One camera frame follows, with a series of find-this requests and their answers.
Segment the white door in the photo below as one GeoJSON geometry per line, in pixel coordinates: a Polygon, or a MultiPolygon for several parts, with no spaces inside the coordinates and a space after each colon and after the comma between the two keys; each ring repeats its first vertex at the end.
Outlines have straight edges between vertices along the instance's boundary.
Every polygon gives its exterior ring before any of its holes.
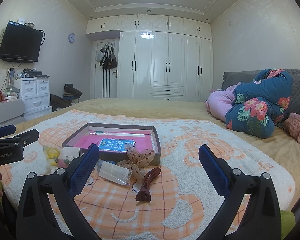
{"type": "Polygon", "coordinates": [[[118,58],[119,39],[100,40],[93,42],[90,71],[90,98],[116,98],[117,68],[103,69],[96,60],[102,48],[114,48],[114,55],[118,58]]]}

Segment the pink booklet with blue label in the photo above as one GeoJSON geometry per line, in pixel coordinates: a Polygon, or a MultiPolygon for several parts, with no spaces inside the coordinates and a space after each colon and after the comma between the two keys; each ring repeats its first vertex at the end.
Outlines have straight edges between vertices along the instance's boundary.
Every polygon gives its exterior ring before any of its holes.
{"type": "Polygon", "coordinates": [[[135,146],[139,152],[146,148],[154,149],[153,139],[149,131],[101,132],[89,130],[74,144],[75,147],[87,149],[96,144],[101,151],[125,153],[125,145],[135,146]]]}

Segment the grey chair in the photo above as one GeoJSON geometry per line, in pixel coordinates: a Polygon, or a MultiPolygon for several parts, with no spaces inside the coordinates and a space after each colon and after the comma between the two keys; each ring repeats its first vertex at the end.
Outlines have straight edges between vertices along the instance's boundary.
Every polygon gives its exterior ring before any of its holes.
{"type": "Polygon", "coordinates": [[[24,112],[25,103],[22,100],[0,102],[0,127],[26,121],[23,117],[24,112]]]}

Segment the purple wall clock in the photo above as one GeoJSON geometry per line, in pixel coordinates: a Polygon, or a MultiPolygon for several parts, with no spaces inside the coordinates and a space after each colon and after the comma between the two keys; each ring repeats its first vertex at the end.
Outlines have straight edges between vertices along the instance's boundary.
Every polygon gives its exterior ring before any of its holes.
{"type": "Polygon", "coordinates": [[[70,43],[74,43],[76,40],[76,35],[74,33],[70,33],[69,36],[68,36],[68,41],[70,43]]]}

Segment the orange white plaid blanket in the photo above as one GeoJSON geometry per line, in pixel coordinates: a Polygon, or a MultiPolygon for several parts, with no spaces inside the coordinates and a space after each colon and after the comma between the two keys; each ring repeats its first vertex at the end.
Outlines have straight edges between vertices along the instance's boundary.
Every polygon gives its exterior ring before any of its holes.
{"type": "Polygon", "coordinates": [[[206,144],[219,158],[245,174],[270,174],[280,208],[289,208],[295,193],[292,175],[269,156],[233,133],[206,120],[144,119],[71,110],[35,126],[40,137],[24,150],[24,159],[0,167],[2,185],[12,205],[18,205],[29,172],[50,174],[56,167],[44,146],[61,146],[87,123],[142,125],[156,128],[160,146],[160,175],[151,183],[151,201],[137,202],[136,183],[115,184],[91,176],[75,202],[103,239],[196,239],[223,202],[198,159],[206,144]]]}

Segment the black wall television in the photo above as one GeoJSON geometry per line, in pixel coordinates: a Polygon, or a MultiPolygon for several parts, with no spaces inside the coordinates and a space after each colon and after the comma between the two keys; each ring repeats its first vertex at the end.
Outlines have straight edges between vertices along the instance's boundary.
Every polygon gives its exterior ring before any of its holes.
{"type": "Polygon", "coordinates": [[[15,63],[34,63],[44,42],[43,30],[8,21],[0,44],[0,59],[15,63]]]}

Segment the bed with tan sheet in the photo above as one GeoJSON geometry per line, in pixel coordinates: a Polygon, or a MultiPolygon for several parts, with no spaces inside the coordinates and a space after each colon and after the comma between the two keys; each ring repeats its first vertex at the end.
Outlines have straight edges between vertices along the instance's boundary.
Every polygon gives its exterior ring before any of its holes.
{"type": "MultiPolygon", "coordinates": [[[[109,98],[86,100],[48,115],[21,122],[16,125],[16,132],[21,133],[42,121],[55,118],[73,109],[89,113],[112,116],[124,115],[134,118],[210,120],[221,128],[225,128],[225,124],[207,113],[206,105],[203,102],[109,98]]],[[[260,139],[241,132],[235,134],[268,155],[292,175],[296,184],[295,194],[289,206],[292,209],[300,198],[300,144],[281,128],[276,128],[273,135],[268,139],[260,139]]]]}

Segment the floral blue quilt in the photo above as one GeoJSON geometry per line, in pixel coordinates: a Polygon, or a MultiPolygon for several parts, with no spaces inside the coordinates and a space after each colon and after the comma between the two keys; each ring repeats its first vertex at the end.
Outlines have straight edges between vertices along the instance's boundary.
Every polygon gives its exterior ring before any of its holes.
{"type": "Polygon", "coordinates": [[[238,85],[225,115],[228,129],[266,139],[287,114],[293,79],[284,69],[265,69],[250,83],[238,85]]]}

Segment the brown shallow cardboard tray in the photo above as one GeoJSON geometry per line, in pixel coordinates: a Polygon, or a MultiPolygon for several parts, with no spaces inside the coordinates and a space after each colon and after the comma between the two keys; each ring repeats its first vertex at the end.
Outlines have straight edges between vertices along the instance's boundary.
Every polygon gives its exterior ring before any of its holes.
{"type": "Polygon", "coordinates": [[[62,142],[63,147],[79,147],[81,153],[87,152],[91,144],[98,146],[101,160],[114,163],[127,160],[125,145],[130,144],[140,152],[154,150],[151,165],[160,164],[161,147],[154,126],[87,123],[62,142]]]}

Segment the bags hanging on door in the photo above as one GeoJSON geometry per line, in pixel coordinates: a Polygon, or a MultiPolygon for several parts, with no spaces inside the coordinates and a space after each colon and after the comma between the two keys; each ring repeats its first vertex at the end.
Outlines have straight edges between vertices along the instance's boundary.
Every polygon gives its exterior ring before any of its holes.
{"type": "Polygon", "coordinates": [[[99,63],[104,70],[117,68],[117,58],[114,51],[114,46],[103,46],[96,54],[95,61],[99,63]]]}

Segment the white plastic drawer cabinet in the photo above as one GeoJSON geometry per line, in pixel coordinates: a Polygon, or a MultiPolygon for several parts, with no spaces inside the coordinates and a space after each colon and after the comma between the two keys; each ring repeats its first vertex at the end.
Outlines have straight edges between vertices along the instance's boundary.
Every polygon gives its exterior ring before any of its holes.
{"type": "Polygon", "coordinates": [[[15,80],[19,99],[25,104],[23,117],[29,121],[52,112],[50,106],[50,79],[48,77],[27,77],[15,80]]]}

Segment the polka dot sheer bow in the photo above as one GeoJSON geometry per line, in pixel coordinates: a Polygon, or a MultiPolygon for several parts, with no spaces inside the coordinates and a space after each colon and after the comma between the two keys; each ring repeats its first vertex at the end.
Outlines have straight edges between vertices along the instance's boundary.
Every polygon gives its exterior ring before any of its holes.
{"type": "Polygon", "coordinates": [[[117,166],[128,168],[132,171],[132,177],[137,181],[142,181],[145,177],[144,168],[148,167],[155,157],[155,151],[150,148],[146,148],[141,152],[131,145],[125,145],[126,155],[128,160],[122,160],[117,163],[117,166]]]}

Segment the pile of dark clothes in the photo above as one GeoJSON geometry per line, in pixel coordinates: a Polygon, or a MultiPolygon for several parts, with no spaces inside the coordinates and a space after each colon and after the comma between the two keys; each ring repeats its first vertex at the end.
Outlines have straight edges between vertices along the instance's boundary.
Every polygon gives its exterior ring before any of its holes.
{"type": "Polygon", "coordinates": [[[64,85],[64,93],[62,96],[50,94],[50,106],[52,107],[52,111],[55,112],[59,108],[64,109],[66,107],[70,107],[73,101],[79,101],[82,95],[83,93],[74,88],[73,84],[66,83],[64,85]]]}

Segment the maroon hair claw clip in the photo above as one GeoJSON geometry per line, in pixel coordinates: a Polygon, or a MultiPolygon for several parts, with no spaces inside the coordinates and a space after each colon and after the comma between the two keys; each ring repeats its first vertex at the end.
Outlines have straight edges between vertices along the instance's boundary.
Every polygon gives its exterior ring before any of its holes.
{"type": "Polygon", "coordinates": [[[150,202],[151,201],[151,193],[150,193],[150,184],[154,179],[156,179],[161,173],[161,168],[156,167],[150,170],[144,177],[141,188],[138,194],[135,197],[137,202],[150,202]]]}

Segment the clear plastic bag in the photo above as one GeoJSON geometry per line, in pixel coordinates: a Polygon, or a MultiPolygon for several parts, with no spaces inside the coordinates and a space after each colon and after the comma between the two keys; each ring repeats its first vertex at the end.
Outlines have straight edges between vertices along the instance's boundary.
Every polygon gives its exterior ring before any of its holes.
{"type": "Polygon", "coordinates": [[[105,180],[122,186],[130,184],[132,171],[128,168],[117,166],[104,160],[98,160],[96,168],[98,175],[105,180]]]}

